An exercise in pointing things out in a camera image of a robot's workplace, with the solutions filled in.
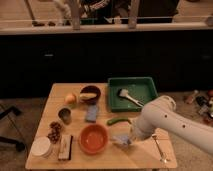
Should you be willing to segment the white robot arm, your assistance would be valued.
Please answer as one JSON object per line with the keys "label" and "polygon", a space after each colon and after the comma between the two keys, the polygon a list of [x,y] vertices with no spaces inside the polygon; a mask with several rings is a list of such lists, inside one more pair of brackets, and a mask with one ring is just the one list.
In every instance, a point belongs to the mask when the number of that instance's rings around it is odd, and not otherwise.
{"label": "white robot arm", "polygon": [[146,140],[160,128],[213,155],[213,128],[182,117],[175,110],[176,102],[166,95],[146,103],[132,121],[129,138]]}

